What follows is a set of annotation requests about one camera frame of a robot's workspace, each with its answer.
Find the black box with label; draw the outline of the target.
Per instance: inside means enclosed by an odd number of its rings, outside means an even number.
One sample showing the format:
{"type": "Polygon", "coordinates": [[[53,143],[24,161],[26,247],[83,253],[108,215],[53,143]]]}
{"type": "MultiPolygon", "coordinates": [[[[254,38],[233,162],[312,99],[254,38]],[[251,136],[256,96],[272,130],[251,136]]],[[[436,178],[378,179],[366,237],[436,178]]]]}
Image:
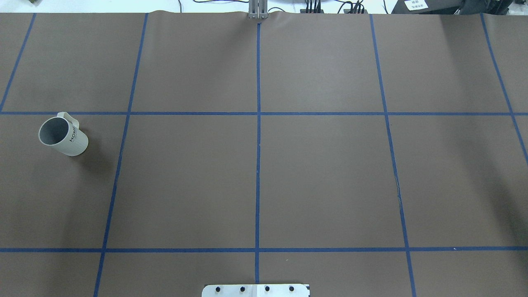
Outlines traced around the black box with label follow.
{"type": "Polygon", "coordinates": [[[390,14],[454,14],[462,0],[398,0],[390,14]]]}

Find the white ribbed mug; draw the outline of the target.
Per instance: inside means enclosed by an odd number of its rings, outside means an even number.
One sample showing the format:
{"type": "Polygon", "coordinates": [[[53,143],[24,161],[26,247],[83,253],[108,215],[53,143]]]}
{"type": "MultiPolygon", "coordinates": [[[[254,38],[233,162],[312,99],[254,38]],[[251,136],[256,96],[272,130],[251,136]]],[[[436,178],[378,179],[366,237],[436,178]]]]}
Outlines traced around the white ribbed mug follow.
{"type": "Polygon", "coordinates": [[[66,156],[79,156],[87,150],[89,139],[79,121],[67,112],[46,120],[38,130],[39,141],[66,156]]]}

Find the aluminium frame post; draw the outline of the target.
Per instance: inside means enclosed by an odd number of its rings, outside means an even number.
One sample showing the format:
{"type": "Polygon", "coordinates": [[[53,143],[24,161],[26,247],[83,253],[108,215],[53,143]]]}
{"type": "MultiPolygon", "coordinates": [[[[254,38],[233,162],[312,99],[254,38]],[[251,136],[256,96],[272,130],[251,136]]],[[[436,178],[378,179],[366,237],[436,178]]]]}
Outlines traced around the aluminium frame post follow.
{"type": "Polygon", "coordinates": [[[268,18],[268,0],[248,0],[247,2],[249,19],[268,18]]]}

